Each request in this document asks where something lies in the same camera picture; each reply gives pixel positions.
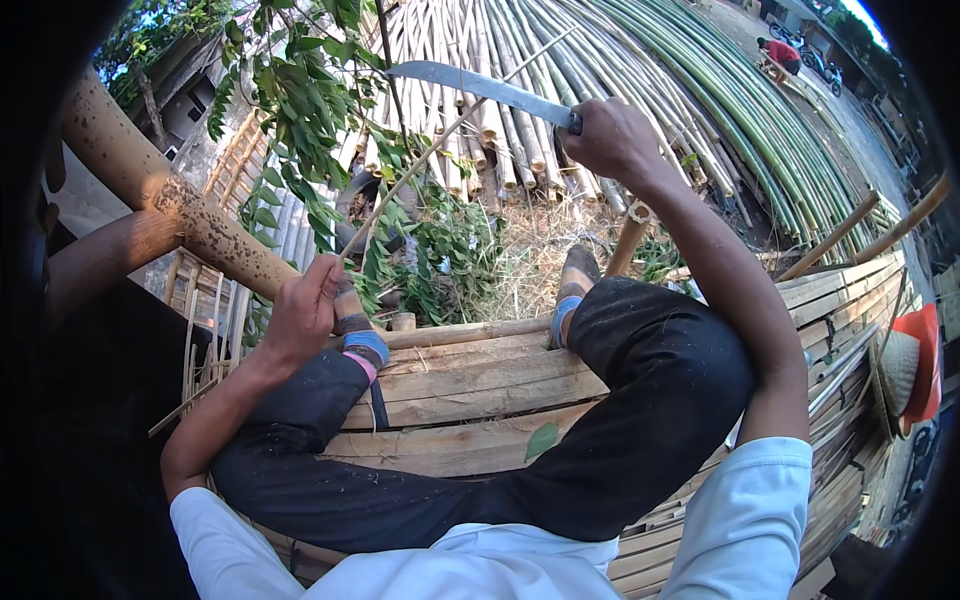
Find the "hand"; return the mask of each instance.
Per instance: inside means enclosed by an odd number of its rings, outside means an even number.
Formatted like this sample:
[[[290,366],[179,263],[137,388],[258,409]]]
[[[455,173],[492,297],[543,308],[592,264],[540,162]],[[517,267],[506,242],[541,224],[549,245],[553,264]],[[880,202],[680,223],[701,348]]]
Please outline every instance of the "hand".
[[[333,297],[344,263],[334,254],[314,258],[302,277],[286,281],[255,353],[292,373],[324,349],[333,328]]]
[[[635,193],[647,186],[682,183],[660,155],[650,120],[619,98],[588,100],[573,108],[584,130],[571,135],[559,129],[566,153],[593,173],[620,181]]]

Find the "machete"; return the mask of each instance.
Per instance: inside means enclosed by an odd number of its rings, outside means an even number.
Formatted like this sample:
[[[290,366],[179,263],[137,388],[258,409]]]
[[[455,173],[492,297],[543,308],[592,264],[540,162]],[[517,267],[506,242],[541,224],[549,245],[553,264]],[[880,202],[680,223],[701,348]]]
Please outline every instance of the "machete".
[[[564,105],[550,102],[516,85],[448,64],[430,60],[409,60],[387,69],[387,75],[412,77],[490,98],[555,123],[574,135],[580,135],[584,129],[583,118]]]

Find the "black pants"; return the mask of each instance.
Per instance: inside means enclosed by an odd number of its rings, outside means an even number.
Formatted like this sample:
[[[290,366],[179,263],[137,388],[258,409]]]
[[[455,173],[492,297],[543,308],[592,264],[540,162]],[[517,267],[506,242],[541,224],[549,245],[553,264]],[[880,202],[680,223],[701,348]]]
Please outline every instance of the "black pants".
[[[611,392],[527,468],[466,482],[314,459],[367,388],[328,351],[263,398],[215,461],[217,489],[270,529],[349,553],[426,547],[468,522],[610,540],[723,442],[754,372],[711,309],[625,277],[590,290],[567,340]]]
[[[783,65],[783,68],[786,69],[786,72],[790,75],[796,75],[800,73],[800,61],[799,60],[784,60],[780,63]]]

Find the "scooter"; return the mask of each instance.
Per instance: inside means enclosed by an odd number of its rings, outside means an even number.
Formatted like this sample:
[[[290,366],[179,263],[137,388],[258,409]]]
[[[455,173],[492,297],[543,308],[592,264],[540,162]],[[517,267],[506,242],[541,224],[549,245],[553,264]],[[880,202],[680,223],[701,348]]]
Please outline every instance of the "scooter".
[[[827,82],[827,85],[830,86],[830,92],[832,92],[834,96],[837,98],[840,97],[840,94],[843,93],[842,68],[838,67],[832,62],[829,65],[824,64],[824,60],[820,58],[820,55],[809,46],[801,48],[800,60],[802,60],[810,69],[815,71],[822,80]]]
[[[791,34],[790,30],[786,28],[782,23],[774,21],[770,24],[770,35],[774,39],[778,39],[783,43],[790,44],[794,50],[800,51],[800,49],[806,45],[806,39],[800,35],[800,32],[796,34]]]

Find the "white shirt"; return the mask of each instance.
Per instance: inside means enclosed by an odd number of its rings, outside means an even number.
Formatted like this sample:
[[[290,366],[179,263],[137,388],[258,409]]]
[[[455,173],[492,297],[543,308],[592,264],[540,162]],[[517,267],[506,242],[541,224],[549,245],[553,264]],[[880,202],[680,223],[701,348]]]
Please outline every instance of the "white shirt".
[[[661,598],[785,598],[800,566],[812,449],[793,438],[737,448],[694,494]],[[568,540],[532,525],[465,523],[429,548],[354,554],[310,589],[270,543],[206,488],[170,518],[203,600],[618,598],[618,539]]]

